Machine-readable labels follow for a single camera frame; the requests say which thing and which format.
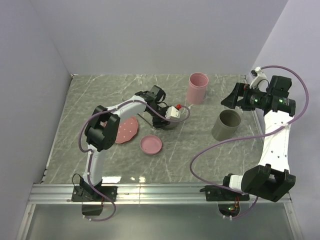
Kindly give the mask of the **grey cylindrical container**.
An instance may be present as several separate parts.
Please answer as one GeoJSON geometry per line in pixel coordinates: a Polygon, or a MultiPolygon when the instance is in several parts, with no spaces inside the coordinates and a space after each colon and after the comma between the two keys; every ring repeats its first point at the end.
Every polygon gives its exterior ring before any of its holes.
{"type": "Polygon", "coordinates": [[[217,117],[211,134],[217,141],[231,139],[241,124],[240,115],[230,109],[223,110],[217,117]]]}

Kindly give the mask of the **pink round lid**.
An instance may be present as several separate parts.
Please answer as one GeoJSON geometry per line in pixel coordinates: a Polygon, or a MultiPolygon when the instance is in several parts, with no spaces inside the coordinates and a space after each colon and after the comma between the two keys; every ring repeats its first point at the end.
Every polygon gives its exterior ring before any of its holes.
{"type": "Polygon", "coordinates": [[[147,155],[155,155],[162,149],[161,139],[155,135],[146,135],[140,140],[140,148],[147,155]]]}

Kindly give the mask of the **pink polka dot plate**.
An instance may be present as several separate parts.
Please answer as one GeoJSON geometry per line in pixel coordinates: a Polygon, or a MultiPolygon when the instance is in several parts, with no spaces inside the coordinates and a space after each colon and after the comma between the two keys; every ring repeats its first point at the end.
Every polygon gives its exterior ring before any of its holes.
{"type": "Polygon", "coordinates": [[[123,144],[130,141],[137,133],[139,129],[139,123],[135,116],[132,116],[124,120],[118,128],[115,143],[123,144]]]}

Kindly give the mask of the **pink cylindrical container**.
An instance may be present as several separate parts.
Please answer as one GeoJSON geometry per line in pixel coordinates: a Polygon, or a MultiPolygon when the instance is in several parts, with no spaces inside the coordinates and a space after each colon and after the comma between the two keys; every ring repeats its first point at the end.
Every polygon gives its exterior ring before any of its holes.
{"type": "Polygon", "coordinates": [[[209,79],[206,74],[196,72],[190,75],[186,99],[190,104],[199,105],[203,102],[209,79]]]}

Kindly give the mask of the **grey round lid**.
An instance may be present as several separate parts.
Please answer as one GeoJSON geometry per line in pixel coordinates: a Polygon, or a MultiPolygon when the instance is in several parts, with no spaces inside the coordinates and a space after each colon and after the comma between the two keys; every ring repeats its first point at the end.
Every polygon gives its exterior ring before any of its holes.
{"type": "Polygon", "coordinates": [[[179,123],[176,122],[169,122],[167,125],[165,125],[162,129],[163,130],[172,130],[176,128],[179,125],[179,123]]]}

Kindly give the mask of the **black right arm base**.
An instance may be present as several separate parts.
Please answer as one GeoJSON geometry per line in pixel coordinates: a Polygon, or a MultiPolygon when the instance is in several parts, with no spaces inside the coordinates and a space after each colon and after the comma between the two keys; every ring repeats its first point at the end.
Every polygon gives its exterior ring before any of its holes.
{"type": "Polygon", "coordinates": [[[223,189],[213,185],[206,185],[199,190],[200,193],[205,194],[207,202],[218,202],[218,210],[222,216],[230,219],[237,217],[240,214],[241,201],[249,201],[248,194],[240,194],[234,191],[223,189]]]}

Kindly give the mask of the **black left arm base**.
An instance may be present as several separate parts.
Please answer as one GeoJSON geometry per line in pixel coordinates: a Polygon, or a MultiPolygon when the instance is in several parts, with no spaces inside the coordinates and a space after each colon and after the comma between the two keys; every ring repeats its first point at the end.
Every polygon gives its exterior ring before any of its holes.
{"type": "MultiPolygon", "coordinates": [[[[117,186],[98,186],[97,190],[113,202],[116,201],[118,191],[117,186]]],[[[103,211],[103,204],[110,202],[110,200],[106,199],[104,196],[98,194],[85,183],[84,186],[76,185],[73,188],[71,201],[74,203],[82,203],[81,212],[83,215],[99,216],[103,211]]]]}

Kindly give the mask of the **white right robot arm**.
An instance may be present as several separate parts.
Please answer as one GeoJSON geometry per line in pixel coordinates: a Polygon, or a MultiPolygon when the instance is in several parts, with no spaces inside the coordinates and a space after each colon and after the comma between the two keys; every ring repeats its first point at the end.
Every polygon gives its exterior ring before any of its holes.
{"type": "Polygon", "coordinates": [[[263,110],[266,135],[258,165],[243,175],[230,173],[224,177],[220,188],[224,199],[232,200],[241,191],[277,202],[295,185],[296,177],[290,174],[288,162],[291,128],[288,122],[296,111],[296,102],[288,98],[291,86],[290,79],[275,78],[263,92],[238,82],[231,94],[221,101],[230,109],[263,110]]]}

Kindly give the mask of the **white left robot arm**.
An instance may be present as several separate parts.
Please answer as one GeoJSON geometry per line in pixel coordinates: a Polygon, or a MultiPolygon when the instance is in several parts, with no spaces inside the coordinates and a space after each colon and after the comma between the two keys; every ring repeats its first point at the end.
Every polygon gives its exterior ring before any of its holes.
{"type": "Polygon", "coordinates": [[[131,117],[147,112],[152,117],[152,126],[156,129],[166,129],[182,121],[180,105],[161,106],[166,98],[166,93],[154,85],[151,90],[139,91],[128,100],[110,107],[98,105],[91,117],[80,132],[86,137],[87,150],[83,149],[81,142],[79,148],[83,153],[88,153],[83,176],[79,186],[83,195],[89,201],[96,201],[102,192],[102,167],[105,155],[116,142],[120,124],[131,117]]]}

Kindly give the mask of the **aluminium front rail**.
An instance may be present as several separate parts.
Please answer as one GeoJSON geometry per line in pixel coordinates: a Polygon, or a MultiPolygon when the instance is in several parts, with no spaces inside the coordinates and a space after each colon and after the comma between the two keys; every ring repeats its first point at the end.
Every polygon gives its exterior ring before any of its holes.
{"type": "Polygon", "coordinates": [[[19,240],[301,240],[290,195],[276,203],[240,204],[243,216],[228,219],[219,202],[208,202],[199,182],[119,184],[115,215],[90,222],[71,184],[32,187],[19,240]]]}

